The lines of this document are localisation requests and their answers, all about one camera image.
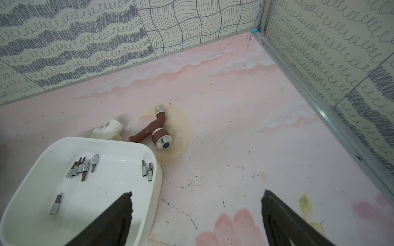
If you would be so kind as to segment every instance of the pink flower painting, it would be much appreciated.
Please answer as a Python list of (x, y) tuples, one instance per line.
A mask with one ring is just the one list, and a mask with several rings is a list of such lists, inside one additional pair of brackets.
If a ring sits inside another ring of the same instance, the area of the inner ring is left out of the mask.
[(203, 232), (196, 238), (197, 246), (265, 246), (260, 229), (252, 215), (240, 209), (234, 219), (221, 214), (215, 223), (214, 232)]

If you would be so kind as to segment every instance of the scribble pattern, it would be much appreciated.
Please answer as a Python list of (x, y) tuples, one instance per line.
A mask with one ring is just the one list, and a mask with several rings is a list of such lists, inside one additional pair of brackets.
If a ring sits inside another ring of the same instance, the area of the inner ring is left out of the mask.
[(278, 0), (267, 37), (394, 176), (394, 2)]
[(255, 28), (261, 1), (0, 2), (0, 105)]

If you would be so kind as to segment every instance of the pink floor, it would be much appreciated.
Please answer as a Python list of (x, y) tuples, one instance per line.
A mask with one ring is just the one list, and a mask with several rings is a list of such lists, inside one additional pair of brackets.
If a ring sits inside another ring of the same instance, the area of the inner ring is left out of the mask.
[(0, 214), (49, 145), (110, 118), (125, 141), (160, 104), (175, 139), (144, 142), (164, 176), (143, 245), (268, 245), (265, 189), (336, 245), (394, 243), (394, 210), (249, 33), (0, 107)]

